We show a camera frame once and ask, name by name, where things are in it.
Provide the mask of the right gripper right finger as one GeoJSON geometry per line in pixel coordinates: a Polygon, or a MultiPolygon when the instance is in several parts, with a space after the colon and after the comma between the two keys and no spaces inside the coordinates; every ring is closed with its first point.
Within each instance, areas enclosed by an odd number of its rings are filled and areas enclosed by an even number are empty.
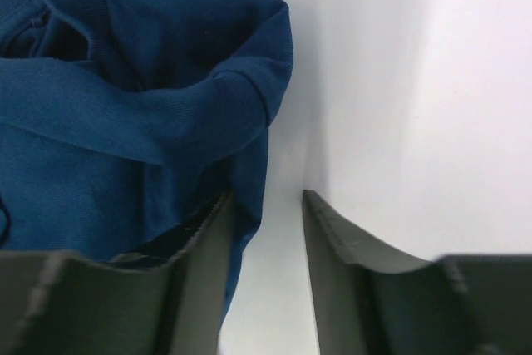
{"type": "Polygon", "coordinates": [[[303,227],[323,354],[528,354],[531,257],[419,259],[303,192],[303,227]]]}

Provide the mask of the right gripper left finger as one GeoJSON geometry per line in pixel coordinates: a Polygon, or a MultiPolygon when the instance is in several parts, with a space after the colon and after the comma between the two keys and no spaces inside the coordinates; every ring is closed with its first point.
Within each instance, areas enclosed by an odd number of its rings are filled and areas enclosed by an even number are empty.
{"type": "Polygon", "coordinates": [[[233,200],[108,264],[59,251],[1,254],[4,354],[214,354],[233,200]]]}

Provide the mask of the navy blue t shirt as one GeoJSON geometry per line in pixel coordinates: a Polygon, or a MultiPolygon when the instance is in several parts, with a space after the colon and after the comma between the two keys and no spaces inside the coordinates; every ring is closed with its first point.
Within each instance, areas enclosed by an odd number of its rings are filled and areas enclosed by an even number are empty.
{"type": "Polygon", "coordinates": [[[1,0],[1,246],[108,262],[235,198],[226,303],[293,70],[283,0],[1,0]]]}

